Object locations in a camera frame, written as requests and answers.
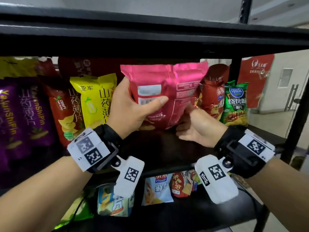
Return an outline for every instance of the red display board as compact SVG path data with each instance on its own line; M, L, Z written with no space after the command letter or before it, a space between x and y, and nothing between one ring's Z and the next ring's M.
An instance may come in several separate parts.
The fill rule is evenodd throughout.
M249 82L247 91L248 108L258 107L274 58L274 54L267 54L245 58L245 60L241 61L237 84Z

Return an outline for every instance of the green chip bag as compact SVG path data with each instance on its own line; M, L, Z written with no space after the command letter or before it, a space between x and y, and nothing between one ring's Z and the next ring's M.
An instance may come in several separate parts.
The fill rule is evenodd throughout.
M248 125L247 88L249 83L235 85L235 81L225 84L225 102L221 122L229 125Z
M71 207L67 210L67 212L64 214L60 223L55 227L55 229L58 229L58 228L65 226L65 225L70 223L78 205L83 200L83 198L84 198L84 195L81 195L80 197L75 199L75 201L73 202ZM79 206L79 208L76 212L74 221L82 221L82 220L89 219L89 218L93 218L93 214L90 212L90 208L89 208L87 198L86 198L86 199L84 199L82 204Z

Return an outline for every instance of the person's right hand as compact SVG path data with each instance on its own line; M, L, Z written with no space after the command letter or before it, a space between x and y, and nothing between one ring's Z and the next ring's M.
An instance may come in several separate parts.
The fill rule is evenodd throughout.
M179 139L197 142L204 147L214 147L227 126L211 117L202 109L187 105L180 125L176 128Z

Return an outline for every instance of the pink chip bag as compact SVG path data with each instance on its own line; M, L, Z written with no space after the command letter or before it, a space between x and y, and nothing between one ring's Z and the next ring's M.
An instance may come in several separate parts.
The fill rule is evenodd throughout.
M130 80L136 103L144 105L159 96L168 102L148 115L142 129L168 129L176 125L200 81L208 71L208 62L176 65L121 65L121 72Z

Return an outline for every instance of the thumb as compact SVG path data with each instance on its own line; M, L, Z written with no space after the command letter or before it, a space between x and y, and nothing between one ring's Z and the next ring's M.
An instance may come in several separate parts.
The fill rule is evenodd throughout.
M141 109L143 110L144 115L149 115L154 113L155 111L159 110L166 102L168 101L168 97L161 96L157 97L150 103L146 105L141 105Z

